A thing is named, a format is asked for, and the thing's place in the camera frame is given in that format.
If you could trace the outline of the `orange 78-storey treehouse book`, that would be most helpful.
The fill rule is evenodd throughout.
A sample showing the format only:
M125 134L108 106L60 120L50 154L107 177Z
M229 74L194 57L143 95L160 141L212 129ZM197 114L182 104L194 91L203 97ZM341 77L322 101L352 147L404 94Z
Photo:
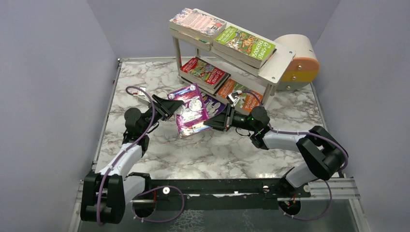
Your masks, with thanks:
M250 93L242 93L241 95L239 95L239 101L235 105L235 110L237 110L239 113L248 115L255 106L260 105L258 101L262 100L263 98L261 94L257 93L254 90L250 90L249 88L236 82L232 78L228 79L221 86L221 88L216 93L216 97L220 102L223 102L224 104L226 104L228 103L228 99L227 99L228 94L234 91L237 91L237 90L249 91L249 92L252 92L256 96L255 97Z

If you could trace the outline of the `red bottom books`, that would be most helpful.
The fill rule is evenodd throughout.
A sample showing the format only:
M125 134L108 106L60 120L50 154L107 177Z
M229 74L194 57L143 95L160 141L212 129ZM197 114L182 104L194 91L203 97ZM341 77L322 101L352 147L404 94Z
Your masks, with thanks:
M184 103L174 112L177 130L185 138L209 129L204 121L209 119L208 112L197 84L190 84L168 93L168 99Z

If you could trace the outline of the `red 13-storey treehouse book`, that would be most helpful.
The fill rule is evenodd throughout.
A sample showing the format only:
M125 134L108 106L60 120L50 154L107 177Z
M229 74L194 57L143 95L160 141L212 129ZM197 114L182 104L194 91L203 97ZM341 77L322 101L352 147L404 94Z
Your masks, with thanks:
M201 78L211 85L215 84L223 75L228 74L228 72L197 57L191 58L179 70Z

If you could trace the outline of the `white two-tier shelf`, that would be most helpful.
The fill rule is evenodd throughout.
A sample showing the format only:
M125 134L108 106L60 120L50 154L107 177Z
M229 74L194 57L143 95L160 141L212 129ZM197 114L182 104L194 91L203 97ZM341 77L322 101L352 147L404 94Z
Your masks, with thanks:
M248 31L246 29L243 29L241 27L238 27L235 24L232 24L230 22L227 22L226 28L233 26L236 27L240 30L246 31L248 33L251 33L255 36L258 36L276 46L276 51L275 53L269 58L269 60L260 68L264 70L265 74L260 74L260 76L254 76L248 72L245 72L227 62L224 62L221 59L218 59L215 57L210 51L204 51L201 50L197 47L196 48L196 55L195 57L200 58L217 68L220 68L228 73L231 74L231 77L233 80L236 82L246 86L250 90L254 90L257 93L261 94L263 96L261 102L263 106L268 106L270 100L273 98L277 85L280 82L280 79L284 72L286 71L287 67L289 66L290 62L293 60L296 52L294 50L291 50L281 44L278 44L274 41L271 41L265 37L262 37L258 34L255 34L251 31ZM176 51L176 63L177 63L177 68L178 71L179 69L184 65L181 61L181 54L180 54L180 47L179 47L179 41L180 39L177 39L173 37L173 42L174 42L174 48Z

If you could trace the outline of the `green 65-storey treehouse book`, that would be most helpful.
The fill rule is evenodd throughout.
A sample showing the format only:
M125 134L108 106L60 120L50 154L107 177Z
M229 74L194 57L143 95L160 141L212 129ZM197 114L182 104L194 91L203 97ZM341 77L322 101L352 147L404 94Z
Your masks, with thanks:
M276 51L274 44L233 26L214 39L213 48L256 69L261 68Z

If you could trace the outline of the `pink floral book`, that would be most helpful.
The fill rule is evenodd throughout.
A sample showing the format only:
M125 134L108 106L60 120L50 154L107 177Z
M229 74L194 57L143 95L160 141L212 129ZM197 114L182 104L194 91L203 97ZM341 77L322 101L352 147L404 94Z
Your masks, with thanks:
M205 43L212 42L226 26L225 21L190 8L184 8L169 20L169 28Z

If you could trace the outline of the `purple cartoon book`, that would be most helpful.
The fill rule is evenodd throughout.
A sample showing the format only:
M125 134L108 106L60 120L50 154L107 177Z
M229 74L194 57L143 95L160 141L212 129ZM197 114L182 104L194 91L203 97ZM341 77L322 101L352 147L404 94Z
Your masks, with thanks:
M222 112L225 108L225 104L221 103L213 96L206 94L205 92L201 92L202 100L205 104L206 111L208 113L209 118L214 117L215 115Z

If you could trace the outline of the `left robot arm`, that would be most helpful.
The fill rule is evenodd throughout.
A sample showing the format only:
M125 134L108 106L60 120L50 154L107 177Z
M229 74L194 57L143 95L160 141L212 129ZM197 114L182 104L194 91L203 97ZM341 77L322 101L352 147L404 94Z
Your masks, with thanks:
M146 153L148 131L159 120L166 121L181 107L181 100L162 99L156 95L145 100L149 109L137 108L125 114L126 130L119 153L97 173L91 171L84 178L80 218L100 225L121 222L126 204L147 190L148 174L129 174L132 166Z

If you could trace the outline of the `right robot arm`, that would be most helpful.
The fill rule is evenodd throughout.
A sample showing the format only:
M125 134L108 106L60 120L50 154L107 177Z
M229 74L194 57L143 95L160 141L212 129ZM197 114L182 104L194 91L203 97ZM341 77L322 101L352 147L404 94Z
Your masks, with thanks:
M237 112L230 104L214 117L204 121L218 131L230 128L244 129L252 134L250 140L259 149L284 149L299 152L304 163L291 168L279 179L277 190L290 194L300 186L314 180L329 180L334 173L348 165L347 151L322 126L308 131L275 130L262 106L254 107L248 115Z

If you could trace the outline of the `round wooden drawer box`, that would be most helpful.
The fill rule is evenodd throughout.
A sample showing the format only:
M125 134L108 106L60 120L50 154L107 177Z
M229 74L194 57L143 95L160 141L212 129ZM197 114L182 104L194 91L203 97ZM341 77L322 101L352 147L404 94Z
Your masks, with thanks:
M282 75L277 90L294 91L310 84L320 69L310 39L302 34L287 34L276 38L274 41L296 52Z

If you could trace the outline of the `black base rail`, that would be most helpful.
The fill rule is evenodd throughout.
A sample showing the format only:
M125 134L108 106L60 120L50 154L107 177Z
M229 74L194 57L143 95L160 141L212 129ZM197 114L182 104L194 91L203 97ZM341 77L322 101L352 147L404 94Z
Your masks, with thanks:
M105 180L84 180L82 212L101 211L101 217L119 216L127 204L136 210L278 210L280 205L299 204L311 194L304 188L285 186L279 178L262 179L151 179L135 173L122 179L115 175Z

